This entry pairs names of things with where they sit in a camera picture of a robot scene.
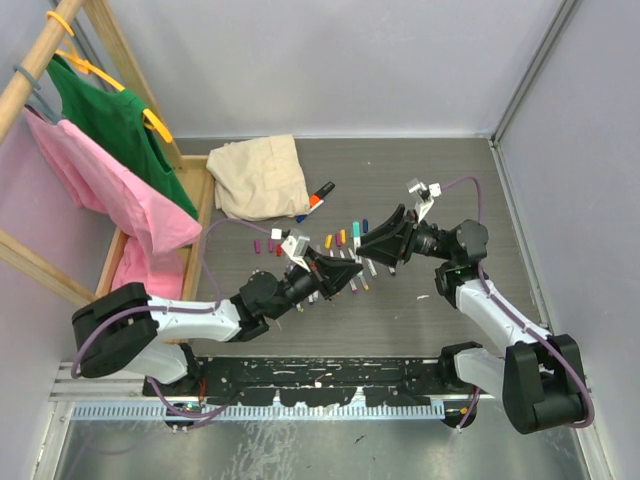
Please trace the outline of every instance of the gray floor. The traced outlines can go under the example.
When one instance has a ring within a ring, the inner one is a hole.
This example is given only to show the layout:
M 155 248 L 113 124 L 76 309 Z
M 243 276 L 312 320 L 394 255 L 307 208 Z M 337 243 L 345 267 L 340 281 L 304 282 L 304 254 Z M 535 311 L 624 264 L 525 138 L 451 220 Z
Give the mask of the gray floor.
M 192 140 L 182 144 L 187 153 L 202 153 L 214 142 Z M 354 220 L 367 218 L 371 228 L 384 221 L 398 203 L 413 206 L 405 184 L 412 178 L 425 183 L 446 183 L 462 175 L 476 175 L 482 184 L 485 224 L 489 229 L 486 271 L 500 291 L 524 314 L 537 319 L 528 280 L 516 245 L 504 194 L 486 140 L 483 139 L 366 139 L 296 142 L 309 192 L 327 181 L 336 184 L 325 205 L 301 227 L 312 243 L 323 244 L 328 233 L 348 228 Z M 444 228 L 476 217 L 476 192 L 471 182 L 447 191 L 429 214 Z M 213 219 L 222 218 L 216 211 Z M 292 219 L 261 222 L 265 227 L 289 228 Z M 256 255 L 253 241 L 261 238 L 246 227 L 226 224 L 208 239 L 206 258 L 226 296 L 237 292 L 260 268 L 276 275 L 284 272 L 285 260 L 266 252 Z M 377 279 L 365 271 L 371 290 L 348 289 L 333 302 L 291 311 L 271 331 L 246 344 L 195 343 L 200 354 L 226 355 L 415 355 L 437 356 L 445 345 L 475 340 L 491 342 L 458 311 L 438 296 L 433 270 L 442 262 L 414 257 L 391 277 L 378 268 Z M 198 299 L 214 300 L 207 278 L 201 277 Z
M 520 435 L 499 402 L 462 434 L 440 421 L 214 422 L 172 435 L 159 422 L 71 423 L 59 480 L 589 478 L 575 432 Z M 106 451 L 136 448 L 122 455 Z

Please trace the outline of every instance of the folded beige pants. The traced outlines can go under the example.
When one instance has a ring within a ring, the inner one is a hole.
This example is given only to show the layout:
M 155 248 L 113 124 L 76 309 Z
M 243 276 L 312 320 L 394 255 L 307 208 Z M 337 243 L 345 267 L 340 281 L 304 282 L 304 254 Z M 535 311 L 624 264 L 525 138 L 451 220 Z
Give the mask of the folded beige pants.
M 265 220 L 308 213 L 309 194 L 292 135 L 256 138 L 211 150 L 216 207 L 231 218 Z

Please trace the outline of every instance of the wooden clothes rack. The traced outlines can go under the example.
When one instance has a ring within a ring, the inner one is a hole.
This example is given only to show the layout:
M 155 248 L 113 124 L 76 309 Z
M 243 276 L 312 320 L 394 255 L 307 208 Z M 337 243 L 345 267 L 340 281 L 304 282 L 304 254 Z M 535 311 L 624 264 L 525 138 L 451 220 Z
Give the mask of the wooden clothes rack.
M 158 103 L 142 75 L 140 66 L 122 33 L 108 0 L 61 0 L 55 13 L 67 24 L 71 24 L 80 8 L 83 7 L 126 87 L 138 95 L 163 120 Z M 66 33 L 65 27 L 56 18 L 52 17 L 46 21 L 42 32 L 22 61 L 22 67 L 31 73 L 36 80 L 42 76 Z M 7 88 L 4 89 L 0 96 L 0 144 L 20 115 L 32 89 L 31 81 L 19 71 L 13 75 Z M 213 207 L 213 177 L 205 169 L 206 156 L 182 155 L 175 141 L 171 143 L 160 141 L 160 144 L 189 198 L 198 209 L 198 221 L 203 227 L 204 234 Z M 195 297 L 200 277 L 198 251 L 203 234 L 191 247 L 180 250 L 185 263 L 185 277 L 182 286 L 183 300 L 193 300 Z M 80 285 L 1 229 L 0 259 L 70 302 L 84 306 L 111 290 L 113 276 L 122 258 L 126 241 L 127 235 L 116 228 L 95 292 Z

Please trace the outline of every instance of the pink fabric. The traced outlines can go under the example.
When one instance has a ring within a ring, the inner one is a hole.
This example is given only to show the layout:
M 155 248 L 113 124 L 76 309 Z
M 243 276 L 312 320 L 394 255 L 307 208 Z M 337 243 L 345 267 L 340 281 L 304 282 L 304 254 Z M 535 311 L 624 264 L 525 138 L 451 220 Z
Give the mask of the pink fabric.
M 52 125 L 26 108 L 24 115 L 74 203 L 108 214 L 131 237 L 112 288 L 139 281 L 152 295 L 179 299 L 184 267 L 176 249 L 197 238 L 200 224 L 70 121 Z

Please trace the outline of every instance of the gray wall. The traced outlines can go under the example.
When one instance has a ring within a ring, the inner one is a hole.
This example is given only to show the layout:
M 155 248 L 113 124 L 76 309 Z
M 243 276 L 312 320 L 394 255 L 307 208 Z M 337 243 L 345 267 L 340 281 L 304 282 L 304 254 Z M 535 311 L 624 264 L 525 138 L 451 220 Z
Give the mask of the gray wall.
M 178 137 L 491 133 L 560 0 L 112 0 Z
M 580 343 L 617 478 L 638 478 L 640 3 L 584 0 L 503 142 L 559 332 Z
M 40 32 L 48 8 L 45 1 L 9 3 L 0 15 L 0 90 Z M 50 103 L 59 105 L 50 81 L 41 83 Z M 0 172 L 0 227 L 95 288 L 113 225 L 73 206 L 22 119 L 0 146 Z M 1 261 L 0 286 L 0 477 L 20 480 L 30 474 L 42 441 L 58 365 L 75 351 L 75 307 Z

